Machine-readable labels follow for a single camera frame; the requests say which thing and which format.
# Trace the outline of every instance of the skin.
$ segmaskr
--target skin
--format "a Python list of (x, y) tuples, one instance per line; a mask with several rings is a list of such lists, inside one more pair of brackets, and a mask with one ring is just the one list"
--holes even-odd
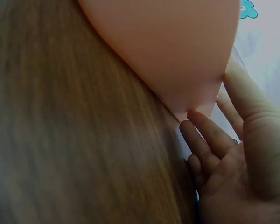
[(239, 144), (196, 111), (180, 125), (202, 223), (280, 224), (280, 110), (234, 61), (224, 85), (217, 104)]

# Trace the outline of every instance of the pink object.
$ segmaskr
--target pink object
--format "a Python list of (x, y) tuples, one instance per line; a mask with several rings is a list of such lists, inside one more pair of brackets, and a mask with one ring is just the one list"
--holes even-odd
[(210, 116), (240, 0), (79, 0), (103, 39), (180, 120)]

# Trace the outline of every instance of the light blue fabric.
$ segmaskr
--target light blue fabric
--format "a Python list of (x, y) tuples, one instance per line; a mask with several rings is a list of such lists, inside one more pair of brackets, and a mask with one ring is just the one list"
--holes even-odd
[(250, 17), (252, 19), (257, 18), (258, 14), (254, 9), (254, 4), (248, 0), (242, 0), (241, 4), (241, 19)]

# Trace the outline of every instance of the finger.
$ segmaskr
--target finger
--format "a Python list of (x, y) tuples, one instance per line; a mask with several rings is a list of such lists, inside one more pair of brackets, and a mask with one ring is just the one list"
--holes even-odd
[(201, 162), (196, 155), (188, 157), (188, 166), (194, 178), (203, 174)]
[(203, 186), (207, 182), (207, 178), (203, 174), (201, 162), (199, 161), (199, 159), (196, 155), (192, 154), (188, 157), (188, 165), (189, 165), (191, 174), (193, 175), (196, 189), (200, 193)]
[(204, 157), (202, 161), (202, 169), (206, 177), (210, 177), (213, 174), (220, 161), (221, 160), (214, 154), (209, 154)]
[(222, 159), (228, 149), (236, 146), (235, 141), (225, 131), (202, 113), (190, 111), (187, 117), (199, 130), (213, 153), (219, 158)]
[(203, 190), (204, 186), (206, 185), (207, 180), (208, 179), (203, 175), (197, 176), (195, 178), (195, 185), (196, 185), (196, 188), (197, 188), (197, 191), (199, 194), (201, 194), (201, 191)]
[(260, 113), (280, 114), (280, 110), (233, 60), (230, 60), (224, 75), (224, 85), (235, 109), (244, 121)]
[(203, 161), (206, 155), (212, 153), (209, 145), (203, 140), (191, 122), (183, 121), (180, 130), (190, 150), (200, 161)]
[(220, 91), (217, 99), (217, 105), (227, 118), (239, 139), (243, 139), (243, 119), (240, 117), (227, 93)]

